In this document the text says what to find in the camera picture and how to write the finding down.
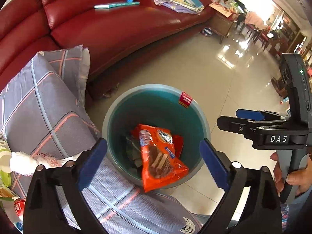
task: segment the person's hand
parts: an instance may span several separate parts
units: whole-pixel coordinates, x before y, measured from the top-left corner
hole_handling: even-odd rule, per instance
[[[274,173],[275,186],[276,186],[278,194],[280,195],[280,192],[282,192],[284,189],[284,180],[282,179],[282,171],[280,169],[280,164],[278,162],[277,153],[276,152],[273,153],[270,156],[270,158],[273,161],[277,161],[274,167],[273,173]],[[299,185],[296,195],[306,192],[309,189],[309,187],[312,185],[312,161],[311,159],[308,158],[306,169],[294,171],[288,174],[286,178],[286,182],[292,186]]]

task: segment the orange snack bag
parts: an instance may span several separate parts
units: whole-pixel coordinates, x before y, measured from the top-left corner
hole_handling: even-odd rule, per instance
[[[188,167],[175,156],[169,130],[142,124],[139,128],[145,192],[176,182],[188,174]]]

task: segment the gray handle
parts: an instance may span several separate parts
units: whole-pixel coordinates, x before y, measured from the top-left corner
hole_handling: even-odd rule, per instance
[[[286,204],[293,202],[298,186],[291,186],[286,182],[287,175],[296,170],[307,167],[308,153],[306,147],[297,150],[277,150],[282,179],[285,183],[283,191],[280,193],[280,201]]]

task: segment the sofa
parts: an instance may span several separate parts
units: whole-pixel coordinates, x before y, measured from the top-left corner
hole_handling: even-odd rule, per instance
[[[139,6],[93,8],[118,1],[126,0],[8,3],[0,10],[0,90],[36,52],[82,44],[91,58],[87,89],[93,99],[100,98],[165,48],[198,33],[215,13],[208,6],[211,0],[200,0],[205,6],[200,15],[177,13],[153,0],[134,0]],[[136,54],[139,49],[145,49],[144,55]]]

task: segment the trash can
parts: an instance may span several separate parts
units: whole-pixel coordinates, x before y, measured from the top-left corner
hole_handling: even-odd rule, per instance
[[[210,139],[209,125],[199,105],[192,100],[188,108],[179,104],[182,91],[161,84],[146,84],[126,91],[110,106],[102,128],[107,140],[107,157],[131,182],[142,185],[140,176],[128,170],[131,163],[126,154],[124,137],[139,123],[166,128],[184,138],[180,160],[189,168],[184,178],[163,188],[183,184],[193,177],[204,161],[199,154],[199,142]]]

